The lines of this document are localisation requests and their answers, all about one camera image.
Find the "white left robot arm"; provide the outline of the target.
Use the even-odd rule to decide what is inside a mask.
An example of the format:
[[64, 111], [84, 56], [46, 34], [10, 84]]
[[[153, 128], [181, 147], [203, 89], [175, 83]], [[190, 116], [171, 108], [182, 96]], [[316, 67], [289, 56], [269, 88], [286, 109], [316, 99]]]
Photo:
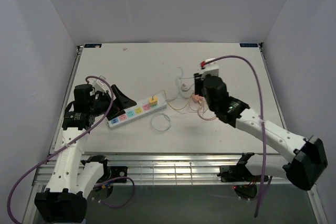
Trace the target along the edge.
[[112, 89], [97, 82], [77, 85], [73, 92], [74, 100], [64, 112], [56, 165], [45, 190], [37, 193], [34, 200], [46, 223], [81, 223], [92, 190], [133, 181], [127, 176], [113, 177], [103, 155], [81, 158], [95, 119], [104, 119], [111, 109]]

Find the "white colourful power strip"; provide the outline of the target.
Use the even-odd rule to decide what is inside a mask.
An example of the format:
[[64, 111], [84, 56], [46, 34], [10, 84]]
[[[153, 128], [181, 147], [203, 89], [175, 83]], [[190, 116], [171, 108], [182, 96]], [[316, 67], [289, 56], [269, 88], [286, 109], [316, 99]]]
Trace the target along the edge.
[[135, 106], [127, 108], [123, 110], [120, 115], [107, 120], [108, 127], [110, 129], [116, 129], [155, 112], [165, 110], [167, 107], [165, 99], [161, 95], [157, 95], [156, 99], [156, 104], [150, 103], [151, 98], [138, 101]]

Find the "yellow charger plug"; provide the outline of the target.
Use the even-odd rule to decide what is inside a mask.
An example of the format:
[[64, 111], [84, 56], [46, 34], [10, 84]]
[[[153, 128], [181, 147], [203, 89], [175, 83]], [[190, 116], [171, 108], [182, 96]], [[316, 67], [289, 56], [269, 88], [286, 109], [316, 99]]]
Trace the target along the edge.
[[150, 107], [156, 106], [158, 104], [158, 98], [157, 96], [152, 96], [149, 98], [149, 105]]

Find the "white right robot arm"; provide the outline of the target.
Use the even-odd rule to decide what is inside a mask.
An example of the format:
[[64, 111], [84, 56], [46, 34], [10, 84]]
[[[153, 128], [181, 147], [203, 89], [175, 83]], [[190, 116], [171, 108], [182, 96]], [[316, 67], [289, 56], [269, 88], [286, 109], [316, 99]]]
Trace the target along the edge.
[[230, 174], [242, 180], [254, 176], [282, 177], [299, 189], [308, 191], [328, 165], [323, 141], [317, 136], [306, 138], [278, 125], [263, 121], [245, 102], [231, 97], [226, 84], [218, 76], [194, 74], [195, 93], [205, 98], [209, 109], [225, 124], [246, 132], [277, 151], [281, 158], [258, 168], [261, 155], [244, 154]]

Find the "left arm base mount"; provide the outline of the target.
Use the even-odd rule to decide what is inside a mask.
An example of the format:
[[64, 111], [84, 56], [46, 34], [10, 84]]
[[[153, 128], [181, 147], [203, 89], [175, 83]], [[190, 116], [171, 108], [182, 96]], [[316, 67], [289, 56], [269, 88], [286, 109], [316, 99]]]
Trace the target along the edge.
[[83, 165], [92, 162], [100, 163], [103, 165], [103, 175], [98, 179], [97, 183], [102, 183], [112, 178], [124, 177], [128, 175], [127, 166], [111, 166], [109, 165], [107, 157], [104, 155], [90, 156], [86, 161], [81, 162]]

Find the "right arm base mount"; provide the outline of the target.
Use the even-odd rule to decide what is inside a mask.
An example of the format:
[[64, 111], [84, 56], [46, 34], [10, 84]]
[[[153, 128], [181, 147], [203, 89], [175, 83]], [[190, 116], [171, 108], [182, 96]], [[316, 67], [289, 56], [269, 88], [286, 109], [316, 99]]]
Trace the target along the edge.
[[[257, 161], [257, 171], [247, 165], [253, 164], [253, 158]], [[222, 165], [216, 175], [221, 182], [249, 182], [250, 184], [261, 182], [262, 155], [255, 153], [243, 153], [235, 165]]]

